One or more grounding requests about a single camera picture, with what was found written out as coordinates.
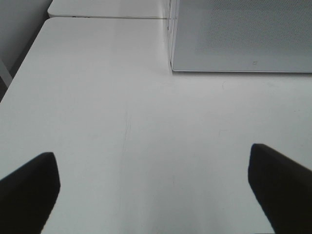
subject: desk surface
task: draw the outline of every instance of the desk surface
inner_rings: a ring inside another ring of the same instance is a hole
[[[164,20],[48,20],[0,104],[0,177],[55,153],[44,234],[272,233],[247,181],[266,143],[312,168],[312,79],[172,74]]]
[[[50,17],[165,18],[167,0],[53,0]]]

